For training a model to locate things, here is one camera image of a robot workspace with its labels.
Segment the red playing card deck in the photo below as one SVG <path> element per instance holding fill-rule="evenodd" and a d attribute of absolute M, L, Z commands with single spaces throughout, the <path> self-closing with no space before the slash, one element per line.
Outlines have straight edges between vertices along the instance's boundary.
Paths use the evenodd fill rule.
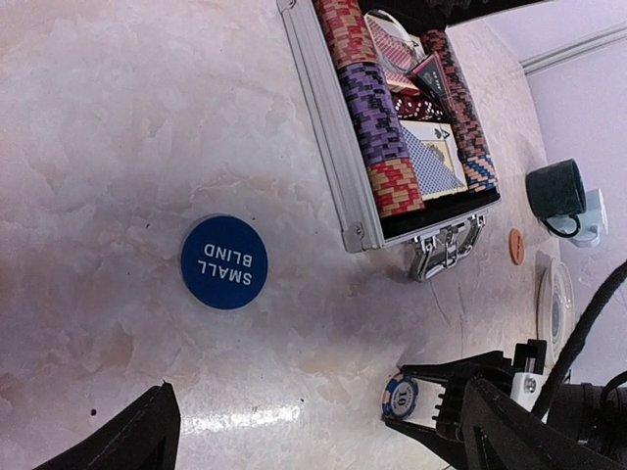
<path fill-rule="evenodd" d="M 417 90 L 415 69 L 428 57 L 420 41 L 383 10 L 369 10 L 363 18 L 390 89 Z"/>

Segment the blue playing card deck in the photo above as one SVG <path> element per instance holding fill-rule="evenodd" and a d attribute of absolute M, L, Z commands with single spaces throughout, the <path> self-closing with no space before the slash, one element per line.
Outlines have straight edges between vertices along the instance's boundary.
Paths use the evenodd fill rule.
<path fill-rule="evenodd" d="M 468 190 L 452 127 L 446 123 L 401 120 L 411 164 L 424 201 Z"/>

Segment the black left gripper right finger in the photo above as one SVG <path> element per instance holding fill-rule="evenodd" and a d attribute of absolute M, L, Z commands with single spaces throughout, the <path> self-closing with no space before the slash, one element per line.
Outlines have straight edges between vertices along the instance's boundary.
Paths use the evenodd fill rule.
<path fill-rule="evenodd" d="M 469 469 L 622 469 L 550 428 L 485 380 L 465 387 L 461 415 Z"/>

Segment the black triangular button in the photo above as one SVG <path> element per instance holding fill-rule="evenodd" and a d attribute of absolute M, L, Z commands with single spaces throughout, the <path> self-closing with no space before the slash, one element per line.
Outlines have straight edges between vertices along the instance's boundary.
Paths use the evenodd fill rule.
<path fill-rule="evenodd" d="M 410 78 L 440 102 L 450 101 L 450 90 L 439 57 L 431 54 L 410 71 Z"/>

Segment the aluminium poker chip case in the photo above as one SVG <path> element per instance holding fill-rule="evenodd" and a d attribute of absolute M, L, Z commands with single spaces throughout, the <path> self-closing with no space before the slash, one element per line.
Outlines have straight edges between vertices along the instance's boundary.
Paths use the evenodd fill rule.
<path fill-rule="evenodd" d="M 281 1 L 350 253 L 411 243 L 424 282 L 470 255 L 501 198 L 450 26 L 513 1 Z"/>

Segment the red poker chip stack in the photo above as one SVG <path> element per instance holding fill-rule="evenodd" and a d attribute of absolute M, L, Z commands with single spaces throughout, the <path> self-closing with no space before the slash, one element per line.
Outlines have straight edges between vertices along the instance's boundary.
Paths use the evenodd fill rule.
<path fill-rule="evenodd" d="M 380 218 L 425 209 L 409 158 L 373 164 L 366 169 L 366 172 Z"/>

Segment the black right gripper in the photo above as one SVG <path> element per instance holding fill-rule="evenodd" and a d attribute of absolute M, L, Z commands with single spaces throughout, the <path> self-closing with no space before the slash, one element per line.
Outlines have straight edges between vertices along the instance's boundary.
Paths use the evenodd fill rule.
<path fill-rule="evenodd" d="M 515 374 L 512 361 L 502 352 L 494 351 L 440 364 L 403 364 L 399 370 L 412 378 L 444 387 L 437 407 L 436 427 L 391 417 L 385 417 L 384 424 L 418 441 L 448 464 L 466 466 L 461 424 L 465 387 L 471 380 L 485 380 L 509 397 Z M 547 412 L 539 415 L 532 410 L 528 412 L 577 444 L 625 465 L 625 388 L 561 382 Z"/>

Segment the blue round button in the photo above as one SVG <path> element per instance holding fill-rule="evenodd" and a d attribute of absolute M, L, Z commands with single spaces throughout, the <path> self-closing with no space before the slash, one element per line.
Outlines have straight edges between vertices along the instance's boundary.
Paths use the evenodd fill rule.
<path fill-rule="evenodd" d="M 231 311 L 250 304 L 268 277 L 265 243 L 247 222 L 212 215 L 187 234 L 180 253 L 182 280 L 204 306 Z"/>

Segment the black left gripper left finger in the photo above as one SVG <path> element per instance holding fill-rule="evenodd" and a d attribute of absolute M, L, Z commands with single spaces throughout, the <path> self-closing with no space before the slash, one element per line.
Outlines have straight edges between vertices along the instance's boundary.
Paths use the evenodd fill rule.
<path fill-rule="evenodd" d="M 173 469 L 181 416 L 170 383 L 154 386 L 41 469 Z"/>

